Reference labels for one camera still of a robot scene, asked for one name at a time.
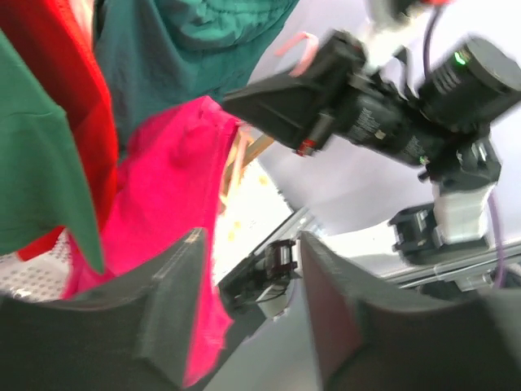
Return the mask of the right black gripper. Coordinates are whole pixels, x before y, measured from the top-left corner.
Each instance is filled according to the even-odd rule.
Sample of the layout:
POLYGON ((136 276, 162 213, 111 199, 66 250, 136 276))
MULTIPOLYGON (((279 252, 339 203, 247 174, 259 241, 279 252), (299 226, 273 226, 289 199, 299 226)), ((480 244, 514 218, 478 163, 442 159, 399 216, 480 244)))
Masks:
POLYGON ((409 166, 428 165, 444 133, 378 72, 366 76, 363 45, 333 32, 320 45, 311 34, 292 77, 279 73, 226 94, 223 109, 301 155, 322 149, 333 135, 409 166))

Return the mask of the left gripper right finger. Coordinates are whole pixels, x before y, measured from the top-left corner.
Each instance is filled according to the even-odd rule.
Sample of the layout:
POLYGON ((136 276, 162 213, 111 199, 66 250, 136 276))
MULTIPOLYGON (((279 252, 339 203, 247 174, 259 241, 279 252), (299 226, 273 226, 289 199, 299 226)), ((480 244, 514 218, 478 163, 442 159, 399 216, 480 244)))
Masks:
POLYGON ((325 390, 517 390, 520 293, 442 301, 398 288, 300 237, 325 390))

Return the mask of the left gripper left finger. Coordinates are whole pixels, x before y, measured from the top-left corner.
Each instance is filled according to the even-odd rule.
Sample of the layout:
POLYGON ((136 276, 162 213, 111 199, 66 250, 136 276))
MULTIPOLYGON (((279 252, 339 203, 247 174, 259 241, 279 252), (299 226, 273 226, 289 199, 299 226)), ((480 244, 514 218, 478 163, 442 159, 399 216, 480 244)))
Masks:
POLYGON ((70 301, 2 297, 2 389, 181 389, 204 254, 194 229, 70 301))

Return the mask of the magenta t shirt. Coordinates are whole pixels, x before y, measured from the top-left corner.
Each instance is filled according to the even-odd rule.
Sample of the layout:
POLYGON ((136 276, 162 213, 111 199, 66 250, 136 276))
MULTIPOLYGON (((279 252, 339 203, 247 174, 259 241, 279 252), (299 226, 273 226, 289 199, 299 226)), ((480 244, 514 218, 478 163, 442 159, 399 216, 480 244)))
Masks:
POLYGON ((116 198, 101 233, 104 274, 87 266, 70 243, 65 299, 141 266, 193 228, 205 230, 195 314, 181 317, 190 329, 185 386, 216 366, 232 324, 212 281, 212 245, 221 179, 238 129, 238 119, 208 96, 149 118, 132 136, 118 168, 116 198))

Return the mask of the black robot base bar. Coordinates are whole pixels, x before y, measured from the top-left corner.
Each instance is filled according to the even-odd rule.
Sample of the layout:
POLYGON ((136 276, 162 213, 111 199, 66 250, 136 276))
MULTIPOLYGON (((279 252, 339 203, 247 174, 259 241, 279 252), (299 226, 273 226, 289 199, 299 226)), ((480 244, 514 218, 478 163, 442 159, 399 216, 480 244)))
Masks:
POLYGON ((237 349, 256 338, 267 325, 287 313, 300 276, 293 256, 294 239, 275 240, 258 253, 252 252, 218 283, 222 304, 234 324, 226 334, 226 348, 237 349))

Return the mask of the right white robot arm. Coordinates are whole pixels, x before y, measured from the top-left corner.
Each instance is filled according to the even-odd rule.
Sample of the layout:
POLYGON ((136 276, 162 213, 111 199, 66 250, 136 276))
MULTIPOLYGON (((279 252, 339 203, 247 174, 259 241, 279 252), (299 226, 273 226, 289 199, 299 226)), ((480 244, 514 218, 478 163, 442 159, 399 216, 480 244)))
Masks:
POLYGON ((501 173, 490 128, 519 103, 519 66, 481 37, 456 46, 418 90, 367 72, 366 61, 363 43, 335 30, 305 69, 230 92, 222 106, 301 156, 337 136, 419 168, 433 202, 403 209, 390 221, 394 249, 409 264, 482 249, 484 206, 501 173))

